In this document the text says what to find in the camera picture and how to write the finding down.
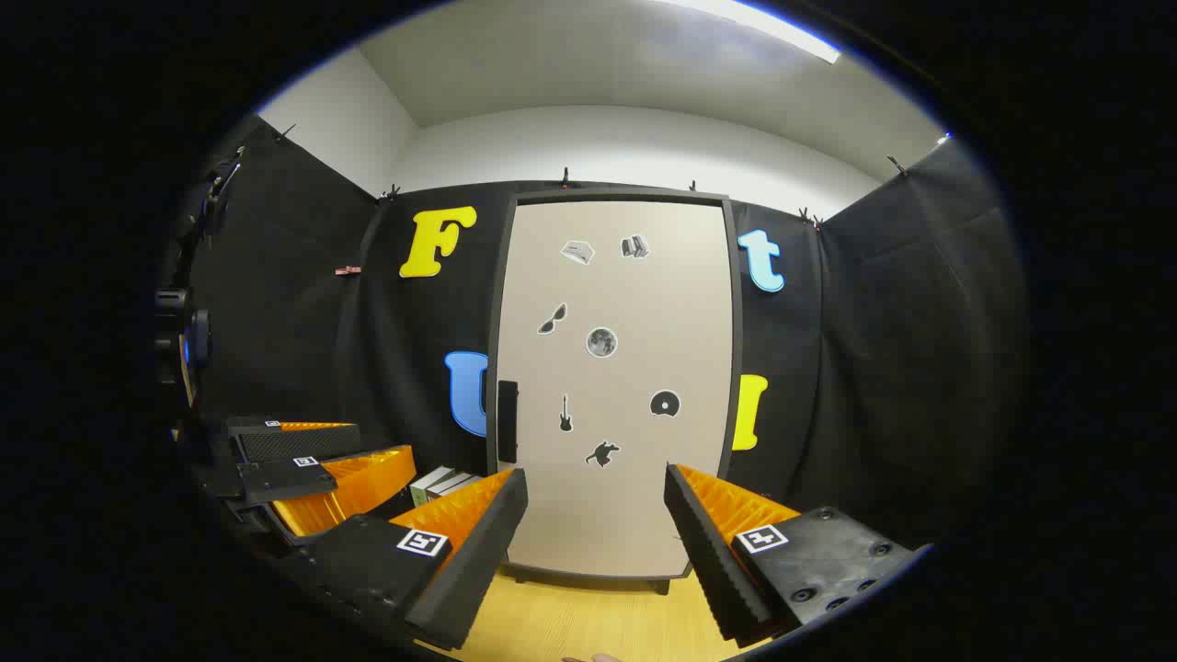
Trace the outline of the black backdrop cloth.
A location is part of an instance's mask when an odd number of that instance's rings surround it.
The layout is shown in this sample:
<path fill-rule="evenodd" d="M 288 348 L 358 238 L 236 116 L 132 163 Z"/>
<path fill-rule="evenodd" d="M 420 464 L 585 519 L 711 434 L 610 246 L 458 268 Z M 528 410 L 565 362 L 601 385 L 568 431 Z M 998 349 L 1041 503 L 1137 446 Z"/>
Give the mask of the black backdrop cloth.
<path fill-rule="evenodd" d="M 200 257 L 211 313 L 202 406 L 350 421 L 365 444 L 486 468 L 452 415 L 451 351 L 486 352 L 508 201 L 553 180 L 375 200 L 252 117 L 227 229 Z M 942 537 L 1004 452 L 1025 349 L 1026 277 L 995 188 L 943 145 L 820 230 L 733 201 L 782 247 L 785 284 L 742 276 L 742 368 L 769 380 L 757 443 L 727 470 L 787 507 L 844 508 L 922 544 Z M 363 267 L 340 278 L 335 269 Z"/>

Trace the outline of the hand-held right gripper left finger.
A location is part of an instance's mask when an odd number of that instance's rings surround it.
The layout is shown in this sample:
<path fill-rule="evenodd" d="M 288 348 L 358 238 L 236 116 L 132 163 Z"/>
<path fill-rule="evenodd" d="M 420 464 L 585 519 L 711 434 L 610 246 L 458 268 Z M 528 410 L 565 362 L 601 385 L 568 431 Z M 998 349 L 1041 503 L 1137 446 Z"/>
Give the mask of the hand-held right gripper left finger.
<path fill-rule="evenodd" d="M 516 468 L 393 519 L 354 515 L 294 554 L 294 583 L 388 644 L 463 648 L 527 503 Z"/>

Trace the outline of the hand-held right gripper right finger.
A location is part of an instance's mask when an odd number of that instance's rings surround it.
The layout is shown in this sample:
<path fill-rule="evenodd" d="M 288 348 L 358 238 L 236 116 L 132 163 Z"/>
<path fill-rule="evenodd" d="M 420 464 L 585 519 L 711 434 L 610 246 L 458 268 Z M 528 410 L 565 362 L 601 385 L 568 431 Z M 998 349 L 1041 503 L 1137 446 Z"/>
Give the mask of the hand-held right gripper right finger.
<path fill-rule="evenodd" d="M 787 642 L 865 605 L 926 557 L 833 507 L 798 512 L 680 462 L 664 502 L 714 624 L 737 646 Z"/>

